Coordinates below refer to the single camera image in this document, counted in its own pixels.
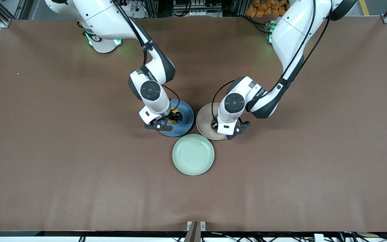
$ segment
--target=black cable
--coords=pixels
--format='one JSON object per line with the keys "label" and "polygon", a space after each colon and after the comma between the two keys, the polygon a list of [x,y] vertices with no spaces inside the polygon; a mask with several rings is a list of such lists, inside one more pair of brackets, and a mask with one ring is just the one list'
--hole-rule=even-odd
{"label": "black cable", "polygon": [[181,15],[178,15],[178,14],[174,13],[173,15],[177,16],[177,17],[184,17],[184,16],[186,16],[189,13],[191,6],[192,6],[192,2],[190,0],[186,0],[186,8],[184,9],[183,13]]}
{"label": "black cable", "polygon": [[237,15],[236,17],[243,17],[245,20],[249,21],[250,23],[253,23],[253,24],[256,24],[256,25],[259,25],[259,26],[265,26],[265,23],[260,23],[260,22],[256,22],[256,21],[253,21],[252,18],[248,18],[244,15]]}
{"label": "black cable", "polygon": [[[298,53],[300,52],[302,46],[304,45],[304,42],[305,40],[307,40],[307,37],[310,35],[310,30],[311,28],[313,27],[313,23],[314,23],[314,17],[316,16],[316,0],[313,0],[313,16],[311,18],[311,23],[310,23],[310,26],[308,27],[308,31],[307,31],[307,34],[304,36],[304,39],[302,40],[301,42],[301,45],[299,46],[297,52],[295,52],[295,55],[292,57],[292,60],[289,62],[289,65],[286,67],[285,71],[283,72],[283,74],[281,75],[281,78],[283,78],[283,76],[286,74],[286,72],[288,71],[289,67],[292,65],[292,63],[294,62],[295,60],[295,57],[298,55]],[[263,97],[265,97],[266,95],[268,95],[270,92],[267,92],[265,93],[264,95],[258,97],[258,98],[252,98],[252,101],[254,100],[259,100]]]}
{"label": "black cable", "polygon": [[79,238],[79,242],[85,242],[86,241],[86,235],[83,233],[80,238]]}
{"label": "black cable", "polygon": [[[332,0],[331,0],[331,9],[329,10],[329,15],[332,14]],[[327,23],[325,24],[325,27],[324,27],[324,30],[322,30],[322,33],[320,34],[318,40],[316,41],[316,43],[314,44],[313,48],[311,49],[310,53],[307,55],[307,58],[304,60],[304,62],[302,63],[301,67],[300,67],[300,70],[303,68],[303,66],[305,65],[305,63],[307,62],[308,58],[310,58],[310,55],[313,53],[314,49],[316,49],[316,46],[319,44],[320,40],[322,39],[322,37],[324,36],[324,33],[325,31],[327,30],[327,27],[328,27],[328,24],[329,24],[329,20],[330,18],[327,19]]]}
{"label": "black cable", "polygon": [[277,237],[272,238],[269,242],[273,242]]}
{"label": "black cable", "polygon": [[[114,3],[114,6],[116,7],[116,9],[119,11],[120,15],[124,18],[124,20],[128,23],[128,25],[132,29],[132,32],[134,32],[135,36],[137,37],[138,41],[140,42],[140,45],[143,46],[144,42],[141,39],[140,34],[137,32],[137,29],[134,27],[133,23],[131,22],[131,19],[128,17],[128,15],[122,9],[122,7],[120,6],[119,3],[115,2],[115,1],[113,1],[113,3]],[[143,64],[146,64],[146,62],[147,62],[147,52],[146,52],[146,50],[143,50],[143,54],[144,54]]]}
{"label": "black cable", "polygon": [[175,109],[178,108],[178,106],[180,105],[180,98],[178,97],[177,93],[175,93],[172,89],[170,89],[169,87],[165,86],[165,85],[162,85],[163,87],[165,87],[166,89],[170,90],[172,93],[174,93],[174,95],[177,97],[177,105],[171,109],[171,111],[174,111]]}
{"label": "black cable", "polygon": [[146,5],[144,5],[144,3],[142,2],[142,1],[140,1],[140,4],[141,4],[141,6],[144,8],[144,10],[146,10],[147,11],[147,13],[149,14],[149,16],[150,15],[152,15],[152,14],[156,14],[156,15],[158,15],[158,13],[157,12],[151,12],[151,11],[149,11],[149,9],[148,8],[146,8]]}
{"label": "black cable", "polygon": [[218,93],[220,92],[220,90],[222,90],[222,88],[224,88],[226,85],[232,83],[233,81],[235,80],[232,80],[230,82],[227,82],[225,85],[221,86],[221,88],[219,88],[219,90],[215,93],[214,97],[213,97],[213,100],[212,100],[212,116],[213,116],[213,119],[215,120],[215,122],[217,123],[218,121],[216,120],[215,118],[215,114],[213,113],[213,103],[215,103],[215,98],[216,96],[218,95]]}
{"label": "black cable", "polygon": [[248,237],[241,237],[241,238],[239,238],[238,240],[237,240],[237,242],[240,242],[242,239],[247,239],[247,240],[249,240],[250,242],[253,242],[251,239],[249,239]]}
{"label": "black cable", "polygon": [[219,14],[223,11],[223,10],[226,10],[226,9],[229,9],[231,6],[227,6],[226,8],[221,8],[221,10],[218,12],[218,17],[219,17]]}
{"label": "black cable", "polygon": [[237,17],[243,17],[245,20],[249,21],[250,23],[253,24],[253,26],[255,26],[255,28],[261,32],[261,33],[264,33],[264,34],[271,34],[272,32],[271,31],[264,31],[262,29],[260,29],[258,26],[265,26],[264,23],[259,23],[259,22],[256,22],[256,21],[253,21],[251,18],[248,18],[244,15],[237,15]]}

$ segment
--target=table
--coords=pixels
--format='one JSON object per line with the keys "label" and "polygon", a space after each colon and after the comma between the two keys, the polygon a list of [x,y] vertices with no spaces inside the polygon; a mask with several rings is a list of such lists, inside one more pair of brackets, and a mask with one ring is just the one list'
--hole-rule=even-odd
{"label": "table", "polygon": [[[244,19],[140,23],[175,64],[168,86],[195,113],[227,81],[249,75],[270,88],[282,72]],[[174,166],[177,138],[143,127],[127,84],[142,63],[138,42],[99,54],[81,32],[74,21],[22,20],[1,31],[0,230],[182,230],[204,220],[221,231],[387,231],[380,17],[331,22],[273,116],[245,113],[251,127],[212,141],[214,164],[200,176]]]}

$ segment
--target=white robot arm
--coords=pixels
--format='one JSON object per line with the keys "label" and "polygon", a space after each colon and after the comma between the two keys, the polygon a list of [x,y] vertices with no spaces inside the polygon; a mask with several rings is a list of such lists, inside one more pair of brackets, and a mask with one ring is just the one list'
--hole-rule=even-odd
{"label": "white robot arm", "polygon": [[[112,0],[45,0],[54,12],[77,19],[86,32],[91,45],[101,53],[115,49],[118,39],[136,39],[144,52],[144,63],[129,76],[129,87],[143,101],[139,112],[145,127],[155,129],[152,124],[171,113],[171,105],[162,85],[175,75],[172,62],[163,54],[148,33],[128,17],[118,3]],[[146,51],[152,60],[146,63]],[[160,125],[160,130],[171,131],[171,126]]]}
{"label": "white robot arm", "polygon": [[232,139],[246,129],[248,121],[237,124],[244,109],[256,118],[270,117],[282,95],[290,87],[304,62],[304,48],[326,17],[338,20],[356,0],[297,0],[283,15],[273,31],[273,48],[283,66],[283,74],[267,91],[252,78],[235,79],[220,103],[217,132]]}

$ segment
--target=beige plate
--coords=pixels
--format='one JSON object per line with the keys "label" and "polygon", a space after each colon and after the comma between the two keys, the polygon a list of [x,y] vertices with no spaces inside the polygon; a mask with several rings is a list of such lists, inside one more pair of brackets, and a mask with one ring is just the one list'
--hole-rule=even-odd
{"label": "beige plate", "polygon": [[[219,104],[220,103],[213,103],[213,112],[215,116],[218,113]],[[224,134],[214,132],[214,130],[210,126],[213,119],[211,107],[212,107],[212,104],[209,103],[200,109],[200,111],[197,114],[197,128],[200,131],[200,133],[207,139],[211,139],[211,140],[225,139]]]}

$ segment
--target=yellow tape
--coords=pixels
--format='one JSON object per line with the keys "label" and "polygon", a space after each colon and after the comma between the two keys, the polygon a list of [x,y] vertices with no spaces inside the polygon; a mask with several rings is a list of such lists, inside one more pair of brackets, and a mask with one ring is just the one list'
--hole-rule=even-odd
{"label": "yellow tape", "polygon": [[365,3],[365,0],[359,0],[359,4],[361,4],[362,12],[364,13],[364,16],[369,16],[370,12],[368,12],[367,4]]}

